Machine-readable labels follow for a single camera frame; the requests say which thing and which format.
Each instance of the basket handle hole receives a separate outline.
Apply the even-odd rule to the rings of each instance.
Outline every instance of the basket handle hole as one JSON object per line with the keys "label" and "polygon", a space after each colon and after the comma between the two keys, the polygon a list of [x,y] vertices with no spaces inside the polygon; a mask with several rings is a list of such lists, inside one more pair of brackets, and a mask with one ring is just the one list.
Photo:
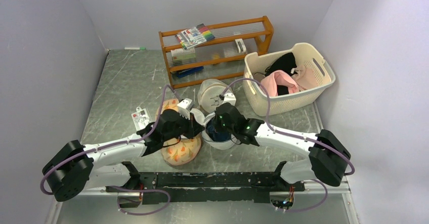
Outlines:
{"label": "basket handle hole", "polygon": [[320,73],[322,73],[322,75],[325,76],[325,72],[323,71],[322,67],[320,66],[320,64],[314,58],[313,58],[313,63],[317,66],[317,68],[319,69]]}

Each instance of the basket handle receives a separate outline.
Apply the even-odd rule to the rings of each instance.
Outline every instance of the basket handle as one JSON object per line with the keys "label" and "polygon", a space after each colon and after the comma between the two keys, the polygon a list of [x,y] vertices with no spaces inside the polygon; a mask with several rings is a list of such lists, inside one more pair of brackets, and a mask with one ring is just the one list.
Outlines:
{"label": "basket handle", "polygon": [[[250,78],[250,75],[249,75],[248,72],[244,73],[244,78]],[[247,84],[249,84],[249,88],[252,91],[252,94],[256,95],[255,89],[253,88],[253,85],[252,85],[251,81],[250,80],[246,80],[246,82],[247,82]]]}

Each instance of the black cloth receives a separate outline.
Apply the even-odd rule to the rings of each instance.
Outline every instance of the black cloth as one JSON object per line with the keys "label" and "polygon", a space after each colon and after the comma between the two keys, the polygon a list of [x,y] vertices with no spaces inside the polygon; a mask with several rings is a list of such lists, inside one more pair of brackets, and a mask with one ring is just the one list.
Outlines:
{"label": "black cloth", "polygon": [[271,73],[277,70],[282,70],[289,76],[297,74],[296,72],[290,73],[292,68],[296,68],[295,56],[292,52],[289,52],[277,59],[271,66],[267,67],[265,69],[265,76],[269,76]]}
{"label": "black cloth", "polygon": [[282,85],[277,85],[277,95],[282,96],[289,94],[289,88]]}

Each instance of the table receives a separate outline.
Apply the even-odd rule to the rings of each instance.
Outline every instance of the table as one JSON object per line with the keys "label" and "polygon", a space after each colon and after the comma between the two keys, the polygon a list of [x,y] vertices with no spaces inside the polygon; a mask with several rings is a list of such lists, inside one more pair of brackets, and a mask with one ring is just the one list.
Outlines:
{"label": "table", "polygon": [[[205,66],[200,73],[176,79],[176,83],[217,76],[242,70],[243,61]],[[229,83],[234,79],[224,80]],[[97,144],[128,136],[136,131],[131,114],[136,107],[147,108],[152,117],[161,100],[161,87],[168,82],[161,51],[112,50],[100,78],[93,105],[86,123],[81,143]],[[255,115],[242,90],[242,83],[233,86],[237,108],[246,117]],[[182,97],[193,99],[199,85],[179,88]],[[168,92],[166,99],[173,98]],[[302,132],[319,132],[321,122],[317,107],[305,107],[270,116],[270,122],[279,127]],[[217,150],[203,144],[196,158],[182,166],[167,165],[160,152],[139,158],[133,162],[139,171],[273,171],[280,161],[296,161],[298,156],[285,150],[248,145],[233,146],[228,150]],[[306,185],[309,191],[298,193],[296,207],[307,207],[319,201],[323,194],[320,187]],[[166,210],[145,217],[125,216],[116,211],[116,196],[99,191],[81,193],[63,203],[57,223],[354,223],[353,205],[347,205],[350,190],[347,182],[340,189],[331,191],[327,203],[304,213],[275,212],[269,204],[249,201],[172,203]],[[135,212],[146,212],[159,208],[145,205]]]}

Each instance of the dark blue cloth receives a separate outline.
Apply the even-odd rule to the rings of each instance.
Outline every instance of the dark blue cloth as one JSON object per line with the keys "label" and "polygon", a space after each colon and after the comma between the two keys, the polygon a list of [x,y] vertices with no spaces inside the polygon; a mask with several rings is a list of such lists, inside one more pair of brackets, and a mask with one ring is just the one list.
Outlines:
{"label": "dark blue cloth", "polygon": [[213,126],[213,119],[210,120],[206,127],[205,132],[207,132],[207,135],[214,141],[214,142],[225,142],[229,141],[231,139],[231,134],[229,134],[227,131],[225,132],[216,132],[215,127]]}

